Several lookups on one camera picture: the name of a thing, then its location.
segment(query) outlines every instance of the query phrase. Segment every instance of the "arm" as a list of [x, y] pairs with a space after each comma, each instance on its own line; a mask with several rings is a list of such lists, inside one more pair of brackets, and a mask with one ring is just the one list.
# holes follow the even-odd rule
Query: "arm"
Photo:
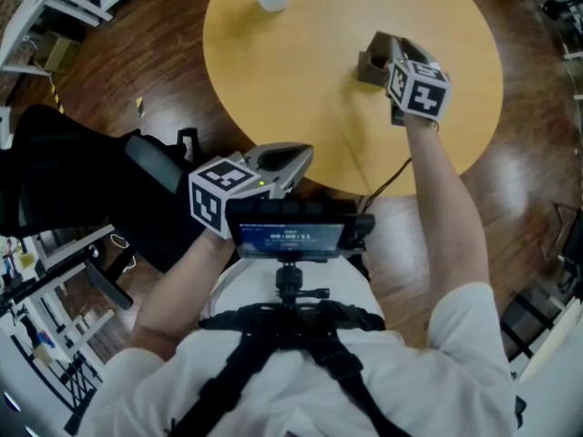
[[413, 115], [405, 115], [404, 121], [432, 288], [443, 297], [466, 283], [489, 283], [486, 236], [474, 201], [433, 123]]
[[128, 347], [152, 351], [165, 361], [174, 356], [176, 347], [195, 327], [233, 249], [231, 240], [205, 229], [149, 293]]

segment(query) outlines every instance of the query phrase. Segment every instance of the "display screen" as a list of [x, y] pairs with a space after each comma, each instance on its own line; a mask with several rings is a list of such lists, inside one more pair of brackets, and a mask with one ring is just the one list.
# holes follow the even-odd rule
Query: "display screen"
[[338, 223], [240, 223], [240, 251], [244, 256], [270, 255], [296, 251], [334, 253], [343, 234]]

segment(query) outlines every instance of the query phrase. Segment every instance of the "floor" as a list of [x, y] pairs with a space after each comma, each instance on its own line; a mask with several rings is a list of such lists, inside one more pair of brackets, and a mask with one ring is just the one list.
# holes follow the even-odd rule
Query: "floor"
[[[205, 69], [201, 38], [208, 1], [123, 2], [110, 24], [89, 34], [74, 69], [56, 76], [66, 114], [111, 136], [141, 128], [171, 143], [179, 129], [197, 127], [209, 153], [249, 148]], [[557, 267], [540, 257], [538, 242], [548, 244], [558, 231], [550, 201], [581, 204], [578, 110], [567, 66], [532, 2], [474, 1], [496, 40], [505, 93], [492, 142], [462, 179], [486, 228], [491, 282], [502, 312], [525, 286], [557, 275]], [[143, 118], [137, 97], [144, 97]], [[34, 102], [54, 105], [45, 79], [25, 81], [15, 110]], [[318, 190], [302, 184], [305, 194]], [[433, 301], [415, 197], [378, 199], [373, 212], [378, 222], [368, 240], [373, 291], [388, 327], [421, 347]], [[121, 285], [136, 305], [120, 312], [93, 341], [104, 359], [122, 348], [140, 302], [159, 277], [143, 260], [124, 274]], [[67, 284], [65, 300], [70, 310], [107, 308], [83, 279]]]

